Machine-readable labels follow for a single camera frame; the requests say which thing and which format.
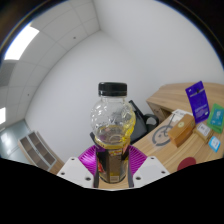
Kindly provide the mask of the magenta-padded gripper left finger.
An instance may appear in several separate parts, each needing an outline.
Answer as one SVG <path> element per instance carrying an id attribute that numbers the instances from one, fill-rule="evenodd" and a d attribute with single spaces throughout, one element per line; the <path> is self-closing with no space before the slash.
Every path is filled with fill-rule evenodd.
<path id="1" fill-rule="evenodd" d="M 99 173 L 96 146 L 89 147 L 78 157 L 70 157 L 57 175 L 84 188 L 97 188 Z"/>

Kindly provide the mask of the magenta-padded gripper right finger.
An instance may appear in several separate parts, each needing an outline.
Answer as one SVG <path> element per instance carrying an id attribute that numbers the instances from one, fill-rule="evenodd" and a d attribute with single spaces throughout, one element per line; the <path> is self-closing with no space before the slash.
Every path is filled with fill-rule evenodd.
<path id="1" fill-rule="evenodd" d="M 146 156 L 134 146 L 129 147 L 128 184 L 140 188 L 169 175 L 169 171 L 155 156 Z"/>

